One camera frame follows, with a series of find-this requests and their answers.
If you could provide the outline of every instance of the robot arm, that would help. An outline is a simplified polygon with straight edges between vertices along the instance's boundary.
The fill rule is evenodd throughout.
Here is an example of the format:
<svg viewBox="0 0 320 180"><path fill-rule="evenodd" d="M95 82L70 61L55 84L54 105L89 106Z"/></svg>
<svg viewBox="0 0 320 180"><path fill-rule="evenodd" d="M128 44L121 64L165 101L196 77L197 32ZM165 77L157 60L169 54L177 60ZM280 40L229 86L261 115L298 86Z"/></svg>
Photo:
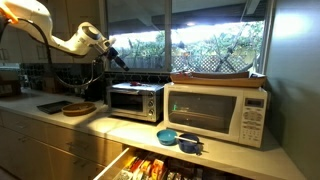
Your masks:
<svg viewBox="0 0 320 180"><path fill-rule="evenodd" d="M125 63L117 57L117 52L111 47L115 39L107 40L101 32L89 22L83 22L79 25L77 32L68 40L64 41L52 35L52 20L48 9L36 0L0 0L0 8L10 18L11 26L22 29L29 33L34 39L44 43L40 32L35 29L30 23L19 21L25 19L37 24L44 32L48 44L56 49L66 52L72 56L85 56L91 47L94 47L99 53L106 55L112 49L111 55L108 55L109 60L115 59L116 63L124 70L129 68Z"/></svg>

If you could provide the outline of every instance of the kitchen counter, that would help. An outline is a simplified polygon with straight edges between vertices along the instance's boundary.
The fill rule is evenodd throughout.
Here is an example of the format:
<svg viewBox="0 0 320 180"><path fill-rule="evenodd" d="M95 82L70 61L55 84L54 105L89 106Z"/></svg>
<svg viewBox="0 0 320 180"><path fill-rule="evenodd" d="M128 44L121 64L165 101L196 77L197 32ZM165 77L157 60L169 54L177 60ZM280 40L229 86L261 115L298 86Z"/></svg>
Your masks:
<svg viewBox="0 0 320 180"><path fill-rule="evenodd" d="M165 129L163 121L149 123L112 117L102 101L95 102L94 112L76 117L62 112L48 115L37 108L62 100L83 102L75 96L23 89L19 96L0 98L0 109L252 179L306 179L267 129L260 149L200 137L204 146L202 155L197 156L183 153L178 145L163 146L158 142L156 133Z"/></svg>

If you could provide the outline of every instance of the microwave control panel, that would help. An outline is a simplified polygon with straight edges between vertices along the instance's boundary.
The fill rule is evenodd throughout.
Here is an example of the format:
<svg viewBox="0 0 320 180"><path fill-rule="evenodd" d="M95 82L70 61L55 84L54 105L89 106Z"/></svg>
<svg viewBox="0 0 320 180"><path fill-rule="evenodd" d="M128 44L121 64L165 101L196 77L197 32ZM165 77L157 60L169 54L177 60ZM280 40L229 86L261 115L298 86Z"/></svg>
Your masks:
<svg viewBox="0 0 320 180"><path fill-rule="evenodd" d="M266 108L264 99L245 98L242 111L239 143L260 147Z"/></svg>

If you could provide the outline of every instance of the white microwave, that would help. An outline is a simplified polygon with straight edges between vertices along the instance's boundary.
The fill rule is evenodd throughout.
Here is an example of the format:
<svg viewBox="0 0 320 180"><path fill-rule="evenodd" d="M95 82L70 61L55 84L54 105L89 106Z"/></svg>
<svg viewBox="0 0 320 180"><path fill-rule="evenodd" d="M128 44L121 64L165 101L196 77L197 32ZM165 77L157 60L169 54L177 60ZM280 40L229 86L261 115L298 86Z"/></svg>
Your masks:
<svg viewBox="0 0 320 180"><path fill-rule="evenodd" d="M268 93L240 88L168 83L167 128L260 148Z"/></svg>

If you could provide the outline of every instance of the ceiling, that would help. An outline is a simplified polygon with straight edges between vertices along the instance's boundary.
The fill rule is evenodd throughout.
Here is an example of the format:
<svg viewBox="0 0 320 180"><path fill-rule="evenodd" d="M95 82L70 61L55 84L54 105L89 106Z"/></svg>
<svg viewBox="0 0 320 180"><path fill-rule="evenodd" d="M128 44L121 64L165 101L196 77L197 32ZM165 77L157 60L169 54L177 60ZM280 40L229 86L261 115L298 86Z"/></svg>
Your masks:
<svg viewBox="0 0 320 180"><path fill-rule="evenodd" d="M239 21L245 7L247 8L244 14L247 17L257 16L256 9L259 9L261 1L264 0L172 0L172 23L179 28L191 20L209 24ZM164 29L164 1L107 2L110 34Z"/></svg>

